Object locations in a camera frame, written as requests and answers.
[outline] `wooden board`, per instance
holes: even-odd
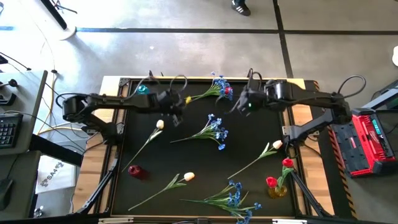
[[[103,78],[100,94],[117,95],[120,78],[124,77],[105,76]],[[244,79],[244,78],[234,77],[234,78],[225,78],[225,79],[231,80],[231,79]],[[302,79],[295,78],[287,80],[289,82],[297,84],[301,88],[305,88],[304,80]],[[296,105],[293,106],[292,109],[296,124],[302,125],[312,119],[309,106]],[[97,110],[95,112],[95,115],[101,118],[105,122],[110,122],[112,120],[113,110]],[[101,141],[101,136],[95,136],[93,139],[91,139],[88,142],[87,147],[95,145],[100,141]],[[319,151],[317,142],[307,140],[306,144]],[[111,158],[113,158],[115,150],[116,149],[114,147]],[[304,166],[305,177],[308,188],[311,190],[311,192],[314,194],[315,198],[320,202],[323,208],[327,212],[334,214],[333,206],[331,204],[328,184],[326,181],[325,171],[323,169],[322,159],[306,147],[301,147],[300,150],[302,154],[303,166]],[[73,197],[73,204],[75,211],[77,211],[79,208],[83,206],[85,201],[90,197],[90,195],[97,187],[98,182],[100,181],[104,154],[105,154],[104,145],[90,149],[90,151],[88,151],[85,154],[83,163],[81,165],[81,171],[78,178],[78,182],[76,184],[75,196]],[[103,199],[101,201],[100,212],[103,212],[106,206],[106,201],[108,198],[108,187],[107,189],[104,190]],[[297,190],[298,190],[297,194],[298,194],[299,207],[301,211],[305,213],[302,193],[298,187]]]

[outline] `shoe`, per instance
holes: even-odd
[[[233,10],[238,12],[240,15],[250,16],[250,14],[251,14],[250,9],[247,7],[247,5],[245,3],[237,4],[237,3],[235,3],[235,0],[232,0],[231,7]]]

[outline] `computer mouse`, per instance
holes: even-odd
[[[0,180],[0,211],[6,209],[10,203],[12,183],[12,179]]]

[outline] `red device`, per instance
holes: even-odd
[[[367,108],[352,112],[350,124],[332,126],[346,173],[359,177],[392,170],[398,164],[398,112]]]

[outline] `white tulip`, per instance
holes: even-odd
[[[190,181],[195,177],[195,174],[193,172],[187,172],[184,174],[184,179],[185,181]]]
[[[274,149],[279,149],[284,143],[281,140],[278,140],[274,143],[272,143],[272,147],[274,147]]]
[[[159,128],[160,130],[164,128],[164,122],[163,120],[158,120],[156,123],[156,128]]]

